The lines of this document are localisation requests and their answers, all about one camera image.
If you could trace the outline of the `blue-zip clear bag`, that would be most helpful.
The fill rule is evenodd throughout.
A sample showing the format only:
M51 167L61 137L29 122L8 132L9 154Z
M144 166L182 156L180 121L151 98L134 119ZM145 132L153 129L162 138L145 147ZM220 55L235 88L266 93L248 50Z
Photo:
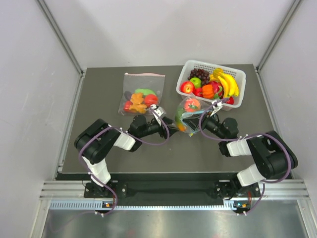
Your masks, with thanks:
M199 100L197 97L194 97L194 96L189 96L189 97L186 97L179 105L178 107L183 107L184 108L184 104L186 102L187 99L189 98L195 98L197 99L200 104L201 104L201 109L199 111L196 111L196 112L193 112L193 113L189 113L189 112L185 112L182 117L181 117L181 121L183 122L183 119L188 117L188 116L192 116L192 115L195 115L195 114L201 114L209 107L209 104L207 104L206 102L202 101L202 100ZM192 130L190 129L188 126L186 126L186 131L184 133L188 134L190 137L193 136L195 133L197 133L199 130Z

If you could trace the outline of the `orange green fake mango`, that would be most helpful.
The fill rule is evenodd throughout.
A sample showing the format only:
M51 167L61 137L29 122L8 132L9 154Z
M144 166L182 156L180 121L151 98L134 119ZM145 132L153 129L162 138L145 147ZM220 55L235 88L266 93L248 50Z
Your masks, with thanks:
M180 131L185 132L186 126L181 121L182 115L185 113L185 109L183 107L177 107L176 114L175 114L175 123L176 126L179 128Z

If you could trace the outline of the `fake peach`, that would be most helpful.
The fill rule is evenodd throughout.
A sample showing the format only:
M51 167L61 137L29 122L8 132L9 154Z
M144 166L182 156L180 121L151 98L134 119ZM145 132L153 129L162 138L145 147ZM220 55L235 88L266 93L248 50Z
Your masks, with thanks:
M189 98L184 104L184 109L186 112L193 113L201 109L201 104L197 99Z

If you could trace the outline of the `orange fake pumpkin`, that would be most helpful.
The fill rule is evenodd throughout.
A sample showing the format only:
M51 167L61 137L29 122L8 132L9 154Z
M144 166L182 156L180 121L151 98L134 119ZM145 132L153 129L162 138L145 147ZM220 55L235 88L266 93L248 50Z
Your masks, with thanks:
M204 85L202 87L202 94L203 98L205 99L213 99L214 98L214 91L213 86L211 84Z

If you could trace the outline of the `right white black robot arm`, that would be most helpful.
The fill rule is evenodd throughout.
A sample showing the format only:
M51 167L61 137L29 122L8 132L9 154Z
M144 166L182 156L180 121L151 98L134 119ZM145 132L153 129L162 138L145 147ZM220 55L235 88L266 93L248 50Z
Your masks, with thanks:
M231 190L237 196L249 191L249 186L266 179L281 180L297 167L298 160L279 134L272 130L264 135L238 138L238 123L234 118L219 120L217 114L202 111L183 113L180 121L189 130L206 129L221 139L219 150L226 157L252 156L254 163L238 172L231 180Z

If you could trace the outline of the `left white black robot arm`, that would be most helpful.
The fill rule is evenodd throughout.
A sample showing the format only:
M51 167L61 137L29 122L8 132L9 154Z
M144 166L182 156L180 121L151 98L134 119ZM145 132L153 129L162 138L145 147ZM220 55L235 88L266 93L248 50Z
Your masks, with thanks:
M96 184L95 191L105 197L112 192L106 156L113 147L134 152L144 144L141 140L143 137L157 133L167 140L177 131L173 120L167 117L153 118L147 122L145 116L137 115L127 131L98 119L75 139L74 147L79 152L80 161L87 167L92 182Z

